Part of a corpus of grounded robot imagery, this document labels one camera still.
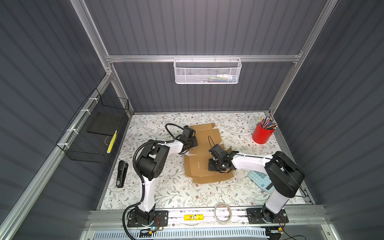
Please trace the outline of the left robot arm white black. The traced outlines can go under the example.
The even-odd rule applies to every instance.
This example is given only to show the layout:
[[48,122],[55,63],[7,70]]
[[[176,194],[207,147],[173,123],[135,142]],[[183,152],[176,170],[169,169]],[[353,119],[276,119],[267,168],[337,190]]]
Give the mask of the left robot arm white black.
[[186,154],[198,146],[196,131],[189,126],[166,124],[171,140],[149,140],[138,147],[133,157],[133,167],[138,174],[142,190],[137,212],[150,214],[155,211],[155,188],[169,155]]

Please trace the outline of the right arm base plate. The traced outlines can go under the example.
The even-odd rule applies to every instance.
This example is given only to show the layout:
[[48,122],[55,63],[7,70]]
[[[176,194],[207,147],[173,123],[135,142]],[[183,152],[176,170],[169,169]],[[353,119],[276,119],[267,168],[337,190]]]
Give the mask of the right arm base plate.
[[250,224],[287,224],[289,222],[285,209],[274,214],[265,207],[247,208],[246,215]]

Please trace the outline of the brown cardboard box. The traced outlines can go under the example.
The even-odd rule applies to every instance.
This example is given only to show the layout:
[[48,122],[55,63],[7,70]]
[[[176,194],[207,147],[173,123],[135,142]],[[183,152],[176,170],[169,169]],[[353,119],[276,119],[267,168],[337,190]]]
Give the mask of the brown cardboard box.
[[219,173],[209,171],[209,159],[212,155],[209,149],[214,144],[219,144],[223,149],[225,145],[222,142],[219,129],[214,123],[191,126],[196,131],[198,146],[191,148],[184,155],[186,176],[193,178],[195,184],[210,184],[230,180],[234,173]]

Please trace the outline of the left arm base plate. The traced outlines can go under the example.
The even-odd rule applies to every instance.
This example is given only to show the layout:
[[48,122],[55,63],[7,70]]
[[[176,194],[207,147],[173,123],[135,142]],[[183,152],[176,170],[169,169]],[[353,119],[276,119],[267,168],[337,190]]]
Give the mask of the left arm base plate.
[[152,210],[144,212],[139,209],[134,209],[128,213],[127,227],[166,227],[168,225],[168,211]]

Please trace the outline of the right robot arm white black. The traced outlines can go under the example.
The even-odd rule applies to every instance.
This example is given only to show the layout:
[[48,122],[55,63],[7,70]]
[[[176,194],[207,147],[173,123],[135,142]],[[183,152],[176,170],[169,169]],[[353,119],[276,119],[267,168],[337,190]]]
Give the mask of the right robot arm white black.
[[268,175],[274,190],[263,206],[263,214],[278,216],[289,199],[294,198],[305,179],[305,173],[285,153],[272,155],[247,155],[238,151],[228,152],[219,145],[209,149],[209,170],[221,174],[232,170],[256,171]]

